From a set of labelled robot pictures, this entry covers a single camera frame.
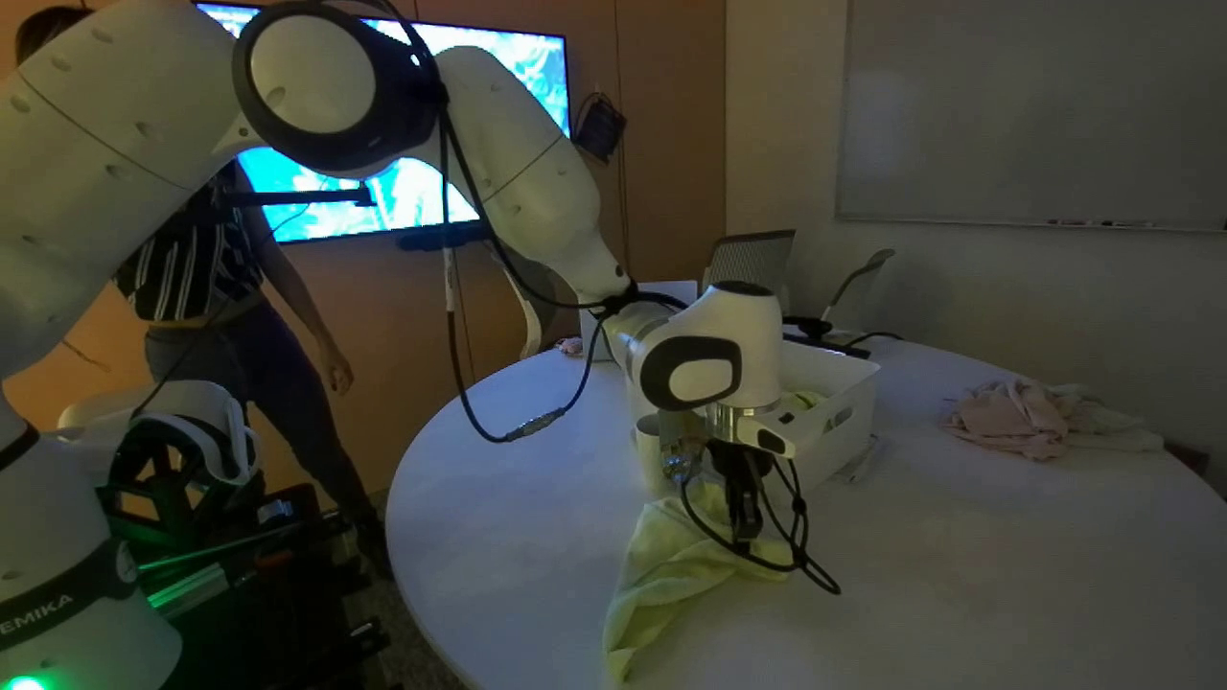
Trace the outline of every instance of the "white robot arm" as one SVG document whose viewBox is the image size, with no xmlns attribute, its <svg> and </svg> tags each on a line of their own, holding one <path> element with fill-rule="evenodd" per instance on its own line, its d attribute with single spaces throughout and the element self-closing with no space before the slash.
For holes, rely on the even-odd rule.
<svg viewBox="0 0 1227 690">
<path fill-rule="evenodd" d="M 777 301 L 757 287 L 681 313 L 638 301 L 590 173 L 496 56 L 431 56 L 327 2 L 267 6 L 232 42 L 189 0 L 119 0 L 0 84 L 0 378 L 50 354 L 116 265 L 261 140 L 353 176 L 391 158 L 466 159 L 456 189 L 497 242 L 602 310 L 647 407 L 777 397 Z M 111 595 L 74 589 L 79 567 L 116 577 Z M 0 681 L 50 663 L 65 687 L 157 687 L 176 637 L 132 577 L 83 467 L 0 397 Z"/>
</svg>

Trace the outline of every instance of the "table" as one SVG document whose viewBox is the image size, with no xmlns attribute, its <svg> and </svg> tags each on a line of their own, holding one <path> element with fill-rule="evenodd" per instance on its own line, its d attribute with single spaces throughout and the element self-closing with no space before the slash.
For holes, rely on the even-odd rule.
<svg viewBox="0 0 1227 690">
<path fill-rule="evenodd" d="M 735 577 L 681 608 L 641 687 L 1222 690 L 1227 507 L 1166 451 L 1030 462 L 934 425 L 992 363 L 875 341 L 878 442 L 814 494 L 819 595 Z M 567 397 L 541 354 L 470 392 L 505 429 Z M 450 403 L 386 502 L 397 589 L 482 690 L 598 690 L 602 621 L 643 507 L 626 382 L 590 375 L 553 429 L 488 446 Z"/>
</svg>

